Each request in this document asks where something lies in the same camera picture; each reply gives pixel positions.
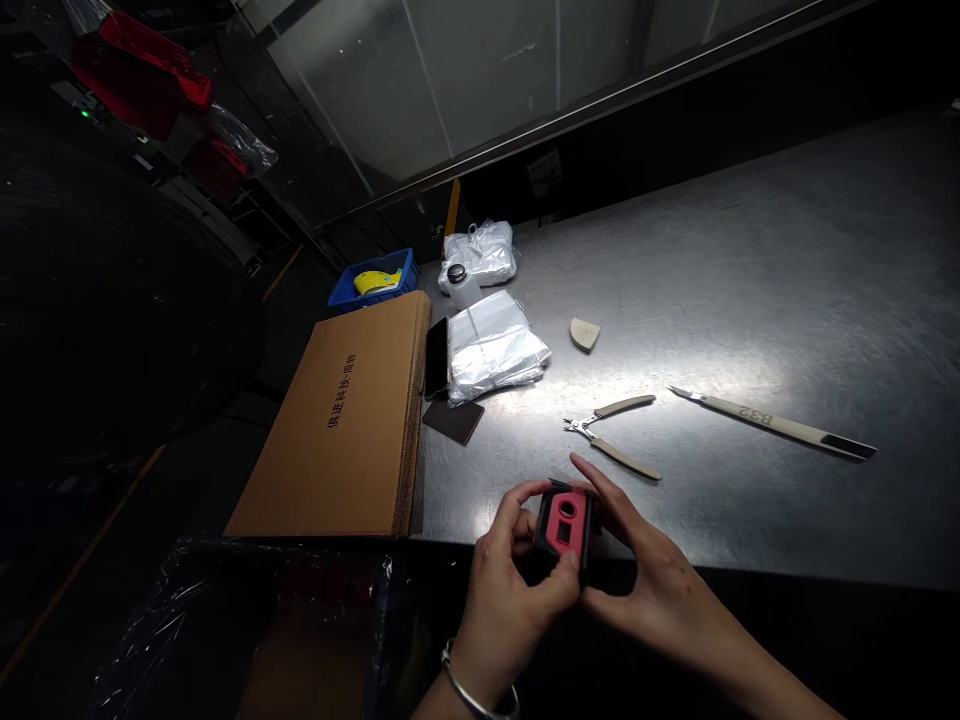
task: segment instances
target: plastic wrap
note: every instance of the plastic wrap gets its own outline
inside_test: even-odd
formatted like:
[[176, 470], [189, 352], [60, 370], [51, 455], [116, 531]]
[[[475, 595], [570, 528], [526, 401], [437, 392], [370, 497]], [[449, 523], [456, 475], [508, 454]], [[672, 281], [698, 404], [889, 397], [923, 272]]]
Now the plastic wrap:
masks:
[[445, 295], [450, 294], [447, 268], [451, 265], [463, 265], [481, 287], [498, 285], [517, 274], [513, 228], [506, 221], [487, 219], [480, 227], [471, 225], [466, 234], [447, 235], [443, 239], [443, 254], [439, 281]]
[[247, 166], [246, 177], [260, 177], [277, 162], [276, 150], [254, 135], [223, 105], [212, 102], [206, 117], [217, 137], [243, 159]]
[[353, 628], [348, 637], [368, 628], [362, 715], [395, 717], [415, 624], [407, 585], [403, 559], [383, 554], [182, 542], [97, 673], [86, 717], [236, 717], [278, 621], [304, 610], [327, 628]]
[[539, 380], [551, 355], [506, 290], [455, 315], [449, 337], [450, 407], [497, 388]]

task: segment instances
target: stainless steel table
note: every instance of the stainless steel table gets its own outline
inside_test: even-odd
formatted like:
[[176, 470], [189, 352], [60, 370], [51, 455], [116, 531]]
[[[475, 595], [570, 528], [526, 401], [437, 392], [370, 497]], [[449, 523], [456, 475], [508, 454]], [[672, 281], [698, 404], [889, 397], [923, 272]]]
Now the stainless steel table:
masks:
[[[506, 289], [551, 365], [481, 398], [465, 448], [423, 427], [414, 536], [474, 542], [507, 488], [576, 477], [575, 451], [694, 564], [960, 589], [958, 133], [927, 108], [518, 234]], [[454, 312], [438, 271], [422, 273], [435, 319]], [[590, 355], [574, 316], [602, 327]], [[668, 384], [879, 452], [848, 461]], [[660, 483], [562, 431], [647, 393], [594, 429]]]

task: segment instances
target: wire cutters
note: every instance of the wire cutters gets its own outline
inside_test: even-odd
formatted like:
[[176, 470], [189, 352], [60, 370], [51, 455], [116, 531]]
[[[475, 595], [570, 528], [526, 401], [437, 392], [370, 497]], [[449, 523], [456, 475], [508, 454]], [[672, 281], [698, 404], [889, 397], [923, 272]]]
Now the wire cutters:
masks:
[[591, 447], [595, 447], [602, 453], [605, 453], [616, 460], [621, 465], [625, 465], [634, 472], [638, 472], [641, 475], [645, 475], [651, 480], [662, 480], [663, 475], [658, 473], [656, 470], [651, 470], [648, 467], [644, 467], [636, 460], [634, 460], [629, 455], [617, 450], [613, 445], [608, 443], [602, 438], [598, 438], [592, 432], [587, 430], [587, 426], [591, 423], [595, 423], [597, 420], [613, 415], [614, 413], [620, 412], [621, 410], [626, 410], [627, 408], [636, 407], [637, 405], [645, 405], [656, 400], [656, 395], [640, 395], [639, 397], [629, 398], [627, 400], [621, 400], [618, 403], [613, 403], [613, 405], [607, 405], [602, 407], [599, 410], [594, 410], [593, 415], [583, 420], [567, 420], [563, 419], [565, 423], [568, 424], [568, 427], [565, 427], [564, 430], [569, 432], [578, 432], [587, 438], [590, 441]]

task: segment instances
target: blue storage bin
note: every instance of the blue storage bin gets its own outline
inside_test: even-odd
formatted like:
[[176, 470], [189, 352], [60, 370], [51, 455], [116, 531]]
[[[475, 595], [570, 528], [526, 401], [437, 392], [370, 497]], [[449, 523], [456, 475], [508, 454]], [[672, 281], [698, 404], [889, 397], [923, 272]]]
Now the blue storage bin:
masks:
[[[400, 284], [393, 290], [384, 290], [361, 297], [353, 284], [354, 278], [360, 273], [379, 270], [392, 275], [397, 271], [397, 268], [402, 268], [403, 274], [400, 276]], [[330, 293], [330, 299], [327, 300], [327, 307], [336, 308], [341, 313], [353, 312], [362, 307], [376, 305], [379, 302], [386, 302], [395, 297], [400, 297], [404, 293], [412, 292], [417, 289], [419, 281], [420, 268], [413, 261], [413, 250], [410, 248], [399, 250], [374, 260], [351, 265], [344, 270], [343, 275], [337, 280], [337, 284], [333, 286], [333, 292]]]

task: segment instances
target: bangle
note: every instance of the bangle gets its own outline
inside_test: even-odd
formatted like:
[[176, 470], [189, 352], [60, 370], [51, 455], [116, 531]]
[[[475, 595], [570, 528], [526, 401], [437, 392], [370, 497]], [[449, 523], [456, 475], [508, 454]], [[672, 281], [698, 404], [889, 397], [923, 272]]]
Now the bangle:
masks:
[[510, 692], [513, 694], [513, 710], [510, 711], [509, 715], [490, 712], [470, 697], [470, 693], [463, 689], [463, 685], [457, 680], [457, 676], [453, 674], [453, 669], [450, 667], [450, 649], [453, 647], [454, 640], [455, 638], [447, 640], [447, 646], [443, 649], [443, 652], [440, 653], [440, 662], [443, 665], [444, 671], [447, 673], [447, 677], [450, 678], [450, 684], [453, 685], [453, 689], [457, 691], [460, 699], [463, 700], [466, 706], [470, 708], [478, 718], [484, 718], [484, 720], [518, 720], [520, 717], [520, 698], [517, 697], [517, 689], [513, 685], [510, 686]]

